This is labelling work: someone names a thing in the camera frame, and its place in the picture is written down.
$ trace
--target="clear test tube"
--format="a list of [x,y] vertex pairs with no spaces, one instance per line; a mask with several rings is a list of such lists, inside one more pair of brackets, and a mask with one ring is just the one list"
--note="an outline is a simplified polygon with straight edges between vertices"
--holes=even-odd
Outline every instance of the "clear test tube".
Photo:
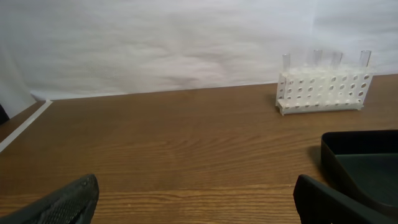
[[322,50],[314,50],[313,51],[313,65],[315,67],[319,66],[322,60]]
[[369,59],[371,58],[371,51],[370,50],[363,50],[361,51],[361,56],[359,58],[359,66],[366,68],[369,63]]
[[340,66],[341,58],[343,58],[343,53],[341,52],[334,52],[331,57],[331,64],[330,66],[332,69],[337,69]]
[[283,71],[288,72],[290,69],[290,54],[282,55]]

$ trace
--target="black object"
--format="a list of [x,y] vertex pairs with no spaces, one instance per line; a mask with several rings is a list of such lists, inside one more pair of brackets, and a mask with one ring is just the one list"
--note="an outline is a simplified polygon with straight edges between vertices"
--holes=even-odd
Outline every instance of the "black object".
[[307,175],[298,177],[293,196],[302,224],[397,224]]
[[0,105],[0,125],[4,124],[6,121],[9,120],[9,117],[3,107]]
[[89,224],[99,190],[96,177],[86,175],[60,190],[0,218],[0,224]]
[[343,193],[398,219],[398,130],[325,133],[321,158]]

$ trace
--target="white backdrop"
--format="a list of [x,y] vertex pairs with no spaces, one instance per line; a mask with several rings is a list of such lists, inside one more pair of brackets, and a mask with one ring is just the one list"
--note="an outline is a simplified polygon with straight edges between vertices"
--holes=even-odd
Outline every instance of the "white backdrop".
[[0,40],[20,94],[52,100],[269,83],[282,54],[300,64],[312,48],[345,60],[372,50],[379,72],[394,73],[397,10],[396,0],[2,0]]

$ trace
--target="white tape strip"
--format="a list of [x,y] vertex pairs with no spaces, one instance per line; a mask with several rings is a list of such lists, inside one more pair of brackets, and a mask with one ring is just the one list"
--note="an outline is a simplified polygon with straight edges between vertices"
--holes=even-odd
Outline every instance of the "white tape strip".
[[52,101],[47,100],[35,113],[32,114],[25,122],[23,122],[17,129],[15,129],[8,137],[0,143],[0,152],[3,151],[20,133],[22,133],[40,114],[47,109]]

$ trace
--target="wooden table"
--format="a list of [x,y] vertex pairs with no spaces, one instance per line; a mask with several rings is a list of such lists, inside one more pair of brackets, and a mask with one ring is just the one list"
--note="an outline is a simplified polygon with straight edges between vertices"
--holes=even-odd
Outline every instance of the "wooden table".
[[55,101],[0,153],[0,215],[94,173],[93,223],[300,223],[321,135],[397,129],[397,89],[376,77],[362,111],[287,116],[275,84]]

